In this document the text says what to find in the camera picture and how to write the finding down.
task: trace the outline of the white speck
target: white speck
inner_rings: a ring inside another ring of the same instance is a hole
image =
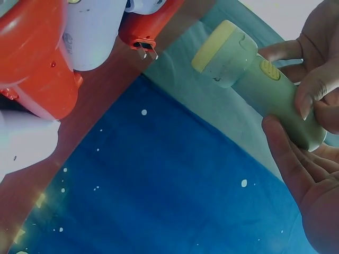
[[[245,188],[247,186],[247,180],[244,179],[242,180],[242,188]]]

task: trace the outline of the teal fabric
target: teal fabric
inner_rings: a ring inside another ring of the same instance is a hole
[[[255,40],[259,48],[283,41],[238,0],[217,0],[214,8],[172,44],[145,75],[281,179],[261,128],[262,117],[232,89],[217,87],[191,67],[190,62],[198,49],[223,20],[235,23]],[[276,65],[299,62],[280,61]],[[331,134],[327,143],[339,145],[338,138]]]

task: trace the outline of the white surface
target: white surface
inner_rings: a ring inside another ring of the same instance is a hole
[[[149,15],[157,12],[166,0],[130,0],[131,6],[126,8],[126,12],[134,12],[141,15]]]
[[[64,42],[75,70],[93,70],[110,55],[127,0],[68,4]]]
[[[310,12],[323,0],[239,0],[284,40],[296,39]]]
[[[57,146],[60,127],[58,121],[47,121],[25,112],[2,111],[1,115],[0,182],[6,174],[49,157]]]

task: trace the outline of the white plastic object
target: white plastic object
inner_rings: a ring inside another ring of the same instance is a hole
[[[127,0],[81,0],[68,3],[64,42],[79,71],[93,70],[110,55]]]
[[[235,24],[223,21],[199,49],[192,66],[216,85],[232,87],[263,117],[277,116],[300,148],[314,151],[324,142],[327,131],[313,111],[305,121],[297,112],[296,86],[258,54],[254,40]]]
[[[140,15],[150,15],[157,12],[166,3],[166,0],[130,0],[126,12],[134,12]]]
[[[48,158],[58,143],[59,121],[27,112],[0,111],[0,183],[6,174]]]

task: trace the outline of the metal prong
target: metal prong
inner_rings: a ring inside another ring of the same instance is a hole
[[[137,51],[138,51],[138,53],[139,53],[141,59],[144,60],[144,59],[147,57],[147,53],[146,53],[146,51],[144,50],[144,48],[142,47],[142,45],[141,45],[140,43],[138,43],[138,44],[139,44],[139,46],[138,46]]]
[[[153,46],[151,45],[152,50],[147,51],[148,54],[150,55],[150,57],[152,57],[153,60],[157,60],[159,58],[157,52],[155,51],[155,49],[153,48]]]

